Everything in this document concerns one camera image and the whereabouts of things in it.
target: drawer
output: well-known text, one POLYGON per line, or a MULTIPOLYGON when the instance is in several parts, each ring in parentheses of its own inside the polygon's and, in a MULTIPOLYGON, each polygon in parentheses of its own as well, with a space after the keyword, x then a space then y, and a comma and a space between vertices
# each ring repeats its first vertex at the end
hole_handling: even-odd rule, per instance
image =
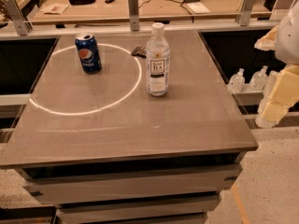
POLYGON ((25 187, 46 204, 136 199, 230 188, 240 164, 31 180, 25 187))
POLYGON ((214 210, 219 196, 196 196, 113 203, 60 209, 58 217, 66 223, 204 223, 203 212, 214 210))

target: pepsi logo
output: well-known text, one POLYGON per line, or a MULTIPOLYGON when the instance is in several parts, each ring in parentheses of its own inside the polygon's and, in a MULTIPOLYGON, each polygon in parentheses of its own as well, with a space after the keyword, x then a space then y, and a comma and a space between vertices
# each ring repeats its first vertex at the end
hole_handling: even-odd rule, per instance
POLYGON ((81 49, 78 52, 80 59, 84 62, 91 62, 93 60, 93 52, 89 49, 81 49))

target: concrete floor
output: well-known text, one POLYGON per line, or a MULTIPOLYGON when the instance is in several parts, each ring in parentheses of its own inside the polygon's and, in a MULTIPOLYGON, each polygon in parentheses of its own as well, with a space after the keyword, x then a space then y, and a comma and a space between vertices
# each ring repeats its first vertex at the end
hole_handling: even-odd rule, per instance
MULTIPOLYGON (((252 129, 259 148, 241 162, 243 172, 206 224, 297 224, 299 221, 299 114, 271 130, 252 129)), ((0 144, 1 151, 6 144, 0 144)), ((0 207, 39 206, 13 170, 0 170, 0 207)))

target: soda can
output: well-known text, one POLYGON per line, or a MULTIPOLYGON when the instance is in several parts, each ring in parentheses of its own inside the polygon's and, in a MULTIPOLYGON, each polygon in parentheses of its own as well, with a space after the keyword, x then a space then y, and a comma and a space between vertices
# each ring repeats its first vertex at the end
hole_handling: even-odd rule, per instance
POLYGON ((91 33, 81 33, 76 36, 75 44, 78 50, 83 71, 88 74, 102 69, 99 48, 95 37, 91 33))

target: orange line on floor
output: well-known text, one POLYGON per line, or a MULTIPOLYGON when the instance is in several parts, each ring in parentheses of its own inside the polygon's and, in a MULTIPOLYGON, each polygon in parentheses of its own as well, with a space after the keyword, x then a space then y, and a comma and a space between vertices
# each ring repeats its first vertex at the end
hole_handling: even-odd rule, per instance
POLYGON ((243 204, 241 196, 240 196, 240 193, 239 193, 235 183, 232 186, 232 192, 233 192, 233 195, 234 195, 234 198, 235 198, 237 209, 239 210, 239 213, 240 213, 240 216, 241 216, 241 219, 242 219, 242 223, 243 224, 250 224, 249 218, 246 214, 245 207, 244 207, 244 204, 243 204))

